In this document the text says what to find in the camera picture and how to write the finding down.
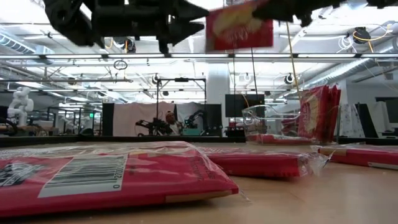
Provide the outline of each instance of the wooden table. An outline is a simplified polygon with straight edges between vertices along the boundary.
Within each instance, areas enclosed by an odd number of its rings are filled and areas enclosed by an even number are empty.
[[[200,145],[250,147],[244,144]],[[303,146],[292,150],[307,151],[310,148]],[[87,224],[397,223],[397,171],[330,163],[320,177],[291,181],[232,179],[250,202],[240,195],[233,195],[204,202],[46,215],[25,220],[27,223]]]

